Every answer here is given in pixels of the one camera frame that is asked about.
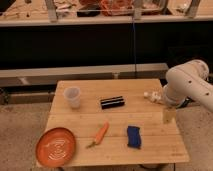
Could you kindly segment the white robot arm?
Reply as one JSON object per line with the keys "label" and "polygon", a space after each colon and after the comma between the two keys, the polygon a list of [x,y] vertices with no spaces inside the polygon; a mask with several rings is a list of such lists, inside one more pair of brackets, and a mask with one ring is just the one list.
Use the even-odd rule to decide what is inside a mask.
{"label": "white robot arm", "polygon": [[213,85],[206,81],[208,75],[209,67],[202,60],[191,60],[166,72],[167,84],[162,90],[165,105],[164,124],[170,123],[175,118],[176,108],[180,107],[186,98],[213,112]]}

